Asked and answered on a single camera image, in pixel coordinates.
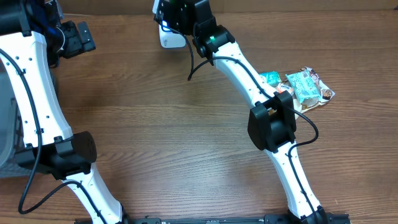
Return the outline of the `teal tissue pack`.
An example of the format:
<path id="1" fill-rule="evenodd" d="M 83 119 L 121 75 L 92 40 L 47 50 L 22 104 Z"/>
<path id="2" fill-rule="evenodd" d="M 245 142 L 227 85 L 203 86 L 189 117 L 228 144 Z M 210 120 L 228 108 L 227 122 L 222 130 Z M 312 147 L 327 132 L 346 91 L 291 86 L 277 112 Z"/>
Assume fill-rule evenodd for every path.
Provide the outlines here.
<path id="1" fill-rule="evenodd" d="M 264 72 L 260 73 L 259 75 L 267 84 L 273 87 L 276 87 L 279 83 L 282 82 L 279 73 L 276 71 Z"/>

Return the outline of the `long teal wipes pack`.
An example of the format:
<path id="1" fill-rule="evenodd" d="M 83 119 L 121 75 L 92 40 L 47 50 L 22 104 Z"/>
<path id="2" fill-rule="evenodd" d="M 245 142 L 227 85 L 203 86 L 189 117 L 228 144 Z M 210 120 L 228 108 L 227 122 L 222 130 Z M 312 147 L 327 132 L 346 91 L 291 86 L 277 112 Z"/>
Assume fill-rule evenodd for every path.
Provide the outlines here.
<path id="1" fill-rule="evenodd" d="M 308 70 L 286 75 L 286 78 L 300 103 L 311 99 L 321 100 L 320 90 L 313 82 Z"/>

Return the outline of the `brown white snack bag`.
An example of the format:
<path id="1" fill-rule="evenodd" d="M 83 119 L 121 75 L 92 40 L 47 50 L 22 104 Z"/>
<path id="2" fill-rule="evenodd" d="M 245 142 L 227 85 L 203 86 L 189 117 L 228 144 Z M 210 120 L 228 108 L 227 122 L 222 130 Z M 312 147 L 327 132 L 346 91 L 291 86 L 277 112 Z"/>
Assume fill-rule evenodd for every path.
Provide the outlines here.
<path id="1" fill-rule="evenodd" d="M 316 71 L 314 71 L 313 68 L 302 67 L 299 72 L 306 71 L 306 70 L 308 70 L 310 72 L 313 82 L 316 84 L 317 88 L 320 90 L 321 100 L 318 101 L 317 99 L 311 99 L 311 100 L 305 100 L 303 103 L 300 103 L 302 113 L 312 110 L 318 106 L 323 106 L 323 105 L 327 104 L 335 96 L 335 92 L 323 83 L 320 76 L 318 75 L 318 73 Z"/>

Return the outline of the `orange tissue pack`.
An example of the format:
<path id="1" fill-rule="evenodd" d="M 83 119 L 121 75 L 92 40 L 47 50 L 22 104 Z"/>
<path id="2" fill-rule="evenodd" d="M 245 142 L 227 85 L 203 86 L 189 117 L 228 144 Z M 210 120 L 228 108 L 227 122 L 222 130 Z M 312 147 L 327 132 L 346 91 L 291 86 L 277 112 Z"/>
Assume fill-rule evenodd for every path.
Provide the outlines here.
<path id="1" fill-rule="evenodd" d="M 290 95 L 293 95 L 294 94 L 294 89 L 291 87 L 291 86 L 288 86 L 288 85 L 286 85 L 286 84 L 283 84 L 283 83 L 279 83 L 277 86 L 276 86 L 276 90 L 279 92 L 279 93 L 283 93 L 283 92 L 288 92 Z"/>

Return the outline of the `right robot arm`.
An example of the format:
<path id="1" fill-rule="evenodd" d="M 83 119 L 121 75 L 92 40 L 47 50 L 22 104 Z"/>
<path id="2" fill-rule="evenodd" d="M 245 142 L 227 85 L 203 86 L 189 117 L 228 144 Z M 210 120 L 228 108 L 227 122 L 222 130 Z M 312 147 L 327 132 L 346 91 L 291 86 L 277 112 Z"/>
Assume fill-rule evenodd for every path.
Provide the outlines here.
<path id="1" fill-rule="evenodd" d="M 259 76 L 230 31 L 217 24 L 208 1 L 158 0 L 153 12 L 163 28 L 184 39 L 192 36 L 189 49 L 224 73 L 245 99 L 249 137 L 276 169 L 287 197 L 289 223 L 329 223 L 298 157 L 295 118 L 308 118 L 295 110 L 291 94 L 279 93 Z"/>

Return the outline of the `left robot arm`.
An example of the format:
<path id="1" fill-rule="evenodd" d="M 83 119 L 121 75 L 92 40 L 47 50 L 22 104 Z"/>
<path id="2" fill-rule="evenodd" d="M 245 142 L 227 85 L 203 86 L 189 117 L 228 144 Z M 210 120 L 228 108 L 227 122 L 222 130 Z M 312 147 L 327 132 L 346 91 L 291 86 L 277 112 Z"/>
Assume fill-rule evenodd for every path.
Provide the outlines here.
<path id="1" fill-rule="evenodd" d="M 24 148 L 16 154 L 17 164 L 69 187 L 92 223 L 127 223 L 128 215 L 96 166 L 92 135 L 72 131 L 50 75 L 61 58 L 95 48 L 88 25 L 64 21 L 57 1 L 1 2 L 1 62 L 22 118 Z"/>

